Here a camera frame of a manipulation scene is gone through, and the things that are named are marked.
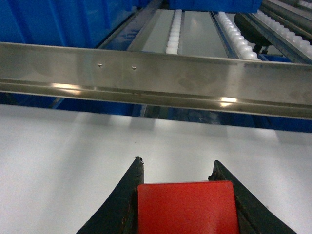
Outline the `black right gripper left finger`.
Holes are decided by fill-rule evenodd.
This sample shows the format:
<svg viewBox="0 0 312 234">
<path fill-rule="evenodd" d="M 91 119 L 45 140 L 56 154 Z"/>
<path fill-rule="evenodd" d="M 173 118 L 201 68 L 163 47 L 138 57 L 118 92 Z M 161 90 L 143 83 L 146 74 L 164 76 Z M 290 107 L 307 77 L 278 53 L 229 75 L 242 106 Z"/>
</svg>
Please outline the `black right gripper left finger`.
<svg viewBox="0 0 312 234">
<path fill-rule="evenodd" d="M 144 183 L 144 163 L 136 157 L 100 208 L 79 229 L 79 234 L 136 234 L 138 186 Z"/>
</svg>

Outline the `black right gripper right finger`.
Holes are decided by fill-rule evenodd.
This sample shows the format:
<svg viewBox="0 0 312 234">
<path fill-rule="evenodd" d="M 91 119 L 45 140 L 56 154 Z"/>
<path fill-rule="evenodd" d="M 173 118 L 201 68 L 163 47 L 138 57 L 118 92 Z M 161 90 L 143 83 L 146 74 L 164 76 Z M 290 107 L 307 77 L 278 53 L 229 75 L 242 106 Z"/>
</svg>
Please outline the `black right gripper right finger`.
<svg viewBox="0 0 312 234">
<path fill-rule="evenodd" d="M 234 187 L 239 230 L 242 234 L 294 234 L 265 207 L 220 161 L 214 162 L 209 181 L 230 181 Z"/>
</svg>

